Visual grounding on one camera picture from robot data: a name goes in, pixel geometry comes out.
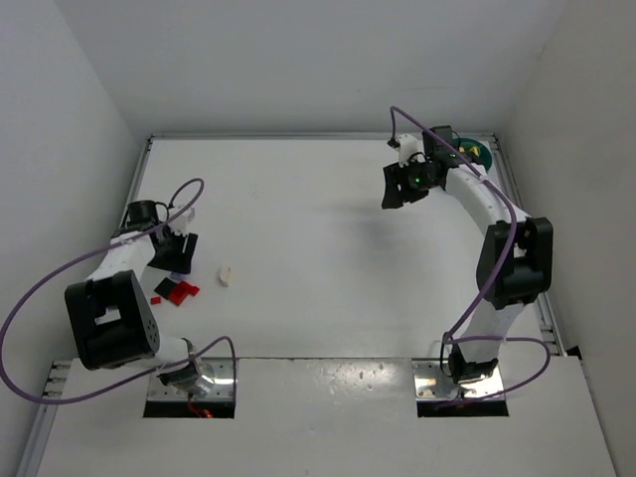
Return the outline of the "purple lego brick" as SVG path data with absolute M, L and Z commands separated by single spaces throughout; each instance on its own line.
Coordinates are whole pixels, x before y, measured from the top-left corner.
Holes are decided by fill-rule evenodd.
M 183 273 L 177 273 L 177 272 L 171 272 L 170 273 L 170 278 L 173 280 L 186 280 L 188 278 L 188 274 L 183 274 Z

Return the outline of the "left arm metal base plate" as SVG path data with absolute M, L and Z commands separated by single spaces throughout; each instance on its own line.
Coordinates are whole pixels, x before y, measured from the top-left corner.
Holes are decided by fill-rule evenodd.
M 176 371 L 152 376 L 147 387 L 150 402 L 232 403 L 235 398 L 230 358 L 202 358 Z

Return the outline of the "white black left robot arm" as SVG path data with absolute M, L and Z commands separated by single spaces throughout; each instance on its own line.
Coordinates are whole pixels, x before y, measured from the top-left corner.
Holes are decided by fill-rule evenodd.
M 201 376 L 194 346 L 159 331 L 140 279 L 146 268 L 188 274 L 198 236 L 192 207 L 129 204 L 110 249 L 83 282 L 65 290 L 79 359 L 90 371 L 155 368 L 161 383 L 186 390 Z

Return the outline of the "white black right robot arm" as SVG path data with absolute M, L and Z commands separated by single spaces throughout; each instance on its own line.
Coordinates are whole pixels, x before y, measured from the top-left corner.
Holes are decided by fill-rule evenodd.
M 421 138 L 394 134 L 388 144 L 397 160 L 383 169 L 383 209 L 414 204 L 439 188 L 483 236 L 478 295 L 443 334 L 440 360 L 455 383 L 489 377 L 516 319 L 552 285 L 554 227 L 515 206 L 489 179 L 481 146 L 451 127 L 435 127 Z

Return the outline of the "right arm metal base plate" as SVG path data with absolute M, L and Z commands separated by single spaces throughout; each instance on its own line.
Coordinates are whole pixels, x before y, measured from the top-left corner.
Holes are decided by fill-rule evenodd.
M 432 359 L 412 360 L 417 403 L 439 403 L 455 399 L 500 398 L 504 390 L 499 368 L 490 377 L 455 384 Z

